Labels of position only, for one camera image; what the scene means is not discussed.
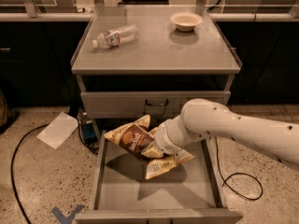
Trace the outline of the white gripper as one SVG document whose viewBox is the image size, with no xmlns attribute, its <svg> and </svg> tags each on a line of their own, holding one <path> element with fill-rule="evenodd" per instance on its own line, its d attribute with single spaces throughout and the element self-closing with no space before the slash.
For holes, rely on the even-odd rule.
<svg viewBox="0 0 299 224">
<path fill-rule="evenodd" d="M 200 140 L 197 133 L 186 128 L 180 116 L 167 119 L 158 127 L 150 130 L 149 133 L 154 135 L 154 142 L 141 149 L 141 154 L 147 158 L 161 158 L 164 153 L 173 155 L 187 145 Z"/>
</svg>

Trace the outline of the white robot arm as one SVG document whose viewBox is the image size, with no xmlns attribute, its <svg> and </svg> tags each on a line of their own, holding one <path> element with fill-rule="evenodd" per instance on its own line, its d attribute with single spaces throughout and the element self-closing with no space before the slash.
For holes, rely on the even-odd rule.
<svg viewBox="0 0 299 224">
<path fill-rule="evenodd" d="M 161 123 L 142 154 L 173 155 L 189 144 L 217 136 L 260 152 L 296 170 L 299 168 L 299 125 L 242 116 L 206 99 L 188 101 L 173 119 Z"/>
</svg>

